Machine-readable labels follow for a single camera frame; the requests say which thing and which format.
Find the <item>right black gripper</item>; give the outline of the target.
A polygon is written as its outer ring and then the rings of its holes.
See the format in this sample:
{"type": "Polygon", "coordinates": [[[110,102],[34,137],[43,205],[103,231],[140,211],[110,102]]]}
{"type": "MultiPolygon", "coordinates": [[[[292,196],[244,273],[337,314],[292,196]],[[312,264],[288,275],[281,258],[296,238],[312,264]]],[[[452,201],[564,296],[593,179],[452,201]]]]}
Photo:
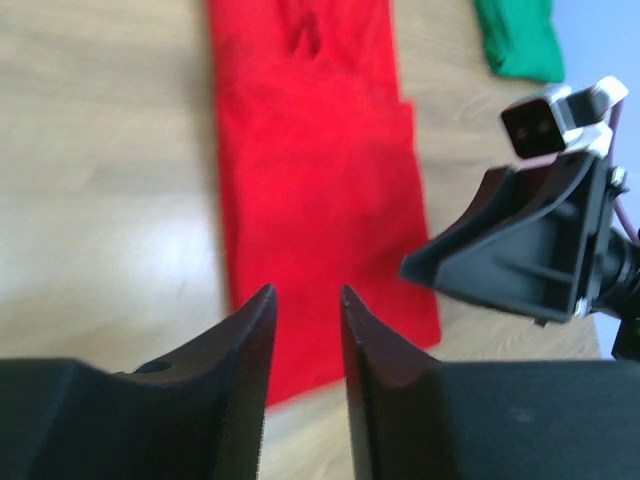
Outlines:
{"type": "Polygon", "coordinates": [[[452,299],[534,318],[619,321],[611,354],[639,358],[639,242],[612,226],[626,173],[590,152],[487,171],[461,217],[402,262],[452,299]]]}

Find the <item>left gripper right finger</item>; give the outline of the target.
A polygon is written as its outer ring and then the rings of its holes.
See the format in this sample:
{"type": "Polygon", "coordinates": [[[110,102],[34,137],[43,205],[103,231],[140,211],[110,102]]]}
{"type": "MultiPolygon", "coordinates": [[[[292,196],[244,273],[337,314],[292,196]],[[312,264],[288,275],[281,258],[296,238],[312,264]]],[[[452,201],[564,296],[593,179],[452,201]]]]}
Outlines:
{"type": "Polygon", "coordinates": [[[635,479],[632,361],[442,362],[341,293],[359,479],[635,479]]]}

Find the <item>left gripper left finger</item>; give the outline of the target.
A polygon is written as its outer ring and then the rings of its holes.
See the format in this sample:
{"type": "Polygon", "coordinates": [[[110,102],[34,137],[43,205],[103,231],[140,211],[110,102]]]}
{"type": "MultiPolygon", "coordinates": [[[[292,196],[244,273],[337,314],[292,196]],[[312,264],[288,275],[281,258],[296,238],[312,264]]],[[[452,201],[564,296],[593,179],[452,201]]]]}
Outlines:
{"type": "Polygon", "coordinates": [[[1,364],[5,479],[253,479],[278,299],[237,312],[130,373],[76,359],[1,364]]]}

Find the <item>red t shirt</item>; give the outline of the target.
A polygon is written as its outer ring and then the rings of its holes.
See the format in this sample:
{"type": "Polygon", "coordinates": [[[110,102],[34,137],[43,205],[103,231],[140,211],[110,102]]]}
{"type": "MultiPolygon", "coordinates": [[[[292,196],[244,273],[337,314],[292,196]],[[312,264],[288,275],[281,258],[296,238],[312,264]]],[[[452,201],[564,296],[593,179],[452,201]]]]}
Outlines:
{"type": "Polygon", "coordinates": [[[436,299],[398,274],[427,239],[387,1],[211,1],[229,292],[271,283],[279,317],[268,402],[343,374],[339,296],[437,344],[436,299]]]}

